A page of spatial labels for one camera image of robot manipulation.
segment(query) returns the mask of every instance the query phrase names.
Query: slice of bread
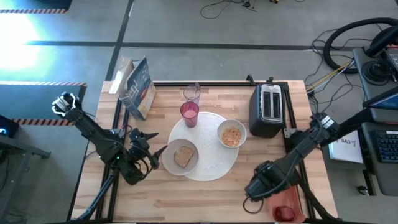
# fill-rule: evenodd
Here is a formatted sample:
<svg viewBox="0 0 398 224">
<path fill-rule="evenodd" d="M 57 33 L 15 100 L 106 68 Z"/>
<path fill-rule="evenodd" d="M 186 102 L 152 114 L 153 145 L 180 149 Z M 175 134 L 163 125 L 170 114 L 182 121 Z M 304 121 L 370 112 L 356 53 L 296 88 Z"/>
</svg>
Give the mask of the slice of bread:
<svg viewBox="0 0 398 224">
<path fill-rule="evenodd" d="M 180 152 L 174 154 L 174 161 L 181 167 L 186 167 L 195 151 L 189 147 L 182 146 Z"/>
</svg>

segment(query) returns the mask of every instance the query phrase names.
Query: white bowl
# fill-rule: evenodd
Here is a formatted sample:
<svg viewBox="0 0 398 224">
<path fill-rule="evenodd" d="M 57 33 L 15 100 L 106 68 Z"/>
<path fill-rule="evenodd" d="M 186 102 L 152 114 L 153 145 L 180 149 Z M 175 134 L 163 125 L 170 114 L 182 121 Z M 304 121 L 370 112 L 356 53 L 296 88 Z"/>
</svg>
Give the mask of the white bowl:
<svg viewBox="0 0 398 224">
<path fill-rule="evenodd" d="M 186 167 L 178 165 L 174 160 L 174 154 L 179 152 L 182 146 L 189 147 L 195 151 L 192 158 L 189 160 Z M 164 168 L 171 174 L 174 175 L 187 175 L 189 174 L 198 164 L 199 153 L 196 146 L 186 139 L 176 139 L 171 141 L 167 146 L 166 150 L 162 153 L 162 163 Z"/>
<path fill-rule="evenodd" d="M 223 143 L 223 132 L 225 129 L 230 128 L 230 127 L 234 127 L 241 132 L 241 140 L 237 146 L 227 146 L 226 144 Z M 229 120 L 223 121 L 218 126 L 218 129 L 217 129 L 217 137 L 218 137 L 218 140 L 220 141 L 220 143 L 222 143 L 223 146 L 231 148 L 231 149 L 241 146 L 245 142 L 247 135 L 248 134 L 246 132 L 246 128 L 243 126 L 243 124 L 234 119 L 229 119 Z"/>
</svg>

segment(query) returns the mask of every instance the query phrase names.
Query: striped caution tape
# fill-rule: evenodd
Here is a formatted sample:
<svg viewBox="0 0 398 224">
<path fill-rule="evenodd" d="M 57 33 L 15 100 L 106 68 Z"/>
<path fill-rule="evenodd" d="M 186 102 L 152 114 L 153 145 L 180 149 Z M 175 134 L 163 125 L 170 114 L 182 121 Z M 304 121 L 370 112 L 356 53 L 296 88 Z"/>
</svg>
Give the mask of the striped caution tape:
<svg viewBox="0 0 398 224">
<path fill-rule="evenodd" d="M 66 9 L 0 9 L 0 13 L 21 13 L 21 14 L 63 14 Z"/>
<path fill-rule="evenodd" d="M 85 82 L 24 82 L 24 81 L 0 81 L 0 85 L 62 85 L 62 86 L 85 86 Z"/>
<path fill-rule="evenodd" d="M 65 119 L 11 119 L 20 125 L 38 125 L 38 126 L 73 126 L 73 122 Z"/>
</svg>

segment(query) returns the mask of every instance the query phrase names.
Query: toaster slot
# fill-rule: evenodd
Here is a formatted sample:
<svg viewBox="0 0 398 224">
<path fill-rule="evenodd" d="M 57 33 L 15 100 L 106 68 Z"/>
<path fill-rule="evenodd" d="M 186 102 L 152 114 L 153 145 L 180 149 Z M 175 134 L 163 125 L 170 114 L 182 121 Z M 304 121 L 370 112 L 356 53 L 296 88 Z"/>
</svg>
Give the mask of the toaster slot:
<svg viewBox="0 0 398 224">
<path fill-rule="evenodd" d="M 274 109 L 274 118 L 280 119 L 280 94 L 279 93 L 272 93 L 272 104 Z"/>
<path fill-rule="evenodd" d="M 269 92 L 262 93 L 262 116 L 271 117 L 271 94 Z"/>
</svg>

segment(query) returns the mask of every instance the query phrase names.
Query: keyboard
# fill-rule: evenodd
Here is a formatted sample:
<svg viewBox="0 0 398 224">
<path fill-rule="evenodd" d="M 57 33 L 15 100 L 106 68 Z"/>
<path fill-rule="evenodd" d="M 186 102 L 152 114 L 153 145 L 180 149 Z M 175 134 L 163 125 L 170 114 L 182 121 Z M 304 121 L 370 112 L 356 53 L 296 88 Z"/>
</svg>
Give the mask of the keyboard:
<svg viewBox="0 0 398 224">
<path fill-rule="evenodd" d="M 374 134 L 379 161 L 398 163 L 398 131 L 376 131 Z"/>
</svg>

